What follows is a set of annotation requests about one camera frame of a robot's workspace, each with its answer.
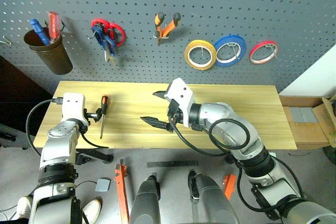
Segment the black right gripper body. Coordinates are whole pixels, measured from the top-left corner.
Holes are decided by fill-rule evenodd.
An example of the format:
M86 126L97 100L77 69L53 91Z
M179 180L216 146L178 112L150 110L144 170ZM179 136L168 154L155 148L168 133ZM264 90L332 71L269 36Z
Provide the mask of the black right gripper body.
M176 126L177 123L183 124L183 112L179 106L180 105L174 99L170 101L167 111L167 116L169 119L167 130L169 132L174 131L173 125Z

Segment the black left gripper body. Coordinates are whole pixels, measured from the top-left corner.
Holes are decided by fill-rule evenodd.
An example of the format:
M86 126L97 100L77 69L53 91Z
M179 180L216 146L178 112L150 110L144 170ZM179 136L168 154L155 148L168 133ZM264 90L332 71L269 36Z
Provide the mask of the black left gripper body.
M85 119L88 121L88 125L90 125L90 119L93 119L95 123L97 123L97 114L88 112L87 109L83 110L83 115Z

